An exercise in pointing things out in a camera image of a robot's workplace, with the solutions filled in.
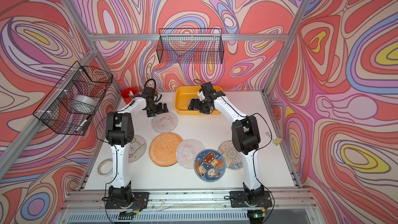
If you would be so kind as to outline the pink rainbow horse coaster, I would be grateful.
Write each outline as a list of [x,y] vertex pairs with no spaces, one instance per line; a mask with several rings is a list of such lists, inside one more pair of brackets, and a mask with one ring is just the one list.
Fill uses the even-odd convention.
[[178,125],[178,117],[174,113],[160,114],[152,119],[151,125],[157,133],[172,132]]

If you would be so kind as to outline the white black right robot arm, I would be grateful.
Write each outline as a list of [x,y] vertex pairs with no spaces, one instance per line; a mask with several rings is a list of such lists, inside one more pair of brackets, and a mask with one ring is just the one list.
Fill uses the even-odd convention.
[[235,107],[222,91],[216,91],[212,83],[200,85],[198,98],[192,99],[188,110],[209,115],[221,112],[231,123],[232,143],[243,158],[243,188],[252,198],[264,194],[265,187],[257,177],[257,151],[261,142],[260,130],[254,115],[246,115]]

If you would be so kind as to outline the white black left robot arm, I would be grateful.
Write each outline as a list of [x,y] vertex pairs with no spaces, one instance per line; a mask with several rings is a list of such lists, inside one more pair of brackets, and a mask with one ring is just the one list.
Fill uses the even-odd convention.
[[125,107],[108,114],[106,118],[105,139],[112,150],[113,179],[111,189],[127,189],[131,185],[128,177],[128,155],[134,138],[133,117],[141,111],[147,116],[166,113],[160,103],[162,96],[154,87],[144,87],[141,94],[136,95]]

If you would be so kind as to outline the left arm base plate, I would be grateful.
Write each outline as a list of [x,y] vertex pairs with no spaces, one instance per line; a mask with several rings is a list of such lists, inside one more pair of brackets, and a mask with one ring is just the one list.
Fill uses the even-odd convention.
[[141,211],[147,208],[148,200],[149,192],[132,192],[131,196],[122,197],[111,196],[105,200],[105,209],[132,209]]

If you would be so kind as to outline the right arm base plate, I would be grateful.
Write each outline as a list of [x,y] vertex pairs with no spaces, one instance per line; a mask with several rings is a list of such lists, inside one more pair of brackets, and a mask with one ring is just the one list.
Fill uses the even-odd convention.
[[230,191],[227,197],[232,208],[261,207],[268,209],[273,207],[272,197],[269,191],[249,194],[245,191]]

